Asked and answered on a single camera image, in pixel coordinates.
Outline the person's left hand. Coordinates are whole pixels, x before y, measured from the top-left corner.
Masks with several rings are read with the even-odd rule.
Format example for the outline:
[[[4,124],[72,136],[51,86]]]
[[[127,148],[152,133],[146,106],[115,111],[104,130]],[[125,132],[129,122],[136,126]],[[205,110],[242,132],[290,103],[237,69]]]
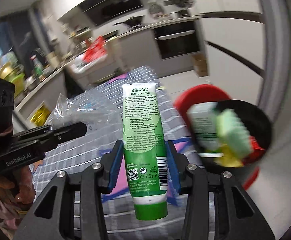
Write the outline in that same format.
[[[12,180],[14,181],[0,175],[0,200],[5,204],[28,210],[36,195],[29,166],[16,170],[15,174],[12,173]]]

